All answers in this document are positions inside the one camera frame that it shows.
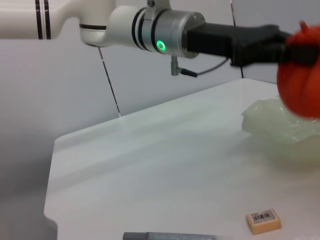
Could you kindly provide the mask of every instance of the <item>orange pumpkin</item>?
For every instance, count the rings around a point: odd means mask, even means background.
[[[320,46],[320,25],[300,23],[301,31],[288,38],[288,44],[317,44]],[[294,62],[278,68],[277,86],[283,103],[295,114],[320,118],[320,57],[312,67]]]

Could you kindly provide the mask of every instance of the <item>barcode label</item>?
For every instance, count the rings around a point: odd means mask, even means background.
[[[274,213],[271,210],[251,214],[251,217],[253,219],[253,224],[260,224],[276,219]]]

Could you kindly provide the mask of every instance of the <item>white wall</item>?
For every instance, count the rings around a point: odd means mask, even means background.
[[[177,10],[202,13],[209,23],[233,25],[229,0],[171,0]],[[118,5],[146,6],[145,0],[118,0]],[[240,79],[239,68],[229,63],[198,78],[171,76],[171,57],[124,46],[102,49],[121,115],[127,115],[216,85]],[[209,69],[224,59],[200,55],[179,58],[182,68],[196,72]]]
[[[45,240],[54,140],[118,117],[97,48],[70,19],[52,41],[0,40],[0,239]]]
[[[232,0],[237,26],[279,25],[283,31],[294,33],[299,30],[299,21],[320,24],[319,0]],[[254,65],[245,67],[245,78],[276,83],[278,67]]]

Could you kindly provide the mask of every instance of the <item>eraser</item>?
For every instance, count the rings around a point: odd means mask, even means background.
[[[253,234],[261,234],[281,228],[281,220],[273,209],[248,214],[246,220]]]

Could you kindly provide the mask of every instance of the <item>gray object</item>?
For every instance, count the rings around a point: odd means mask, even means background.
[[[233,237],[186,233],[125,232],[123,240],[231,240]]]

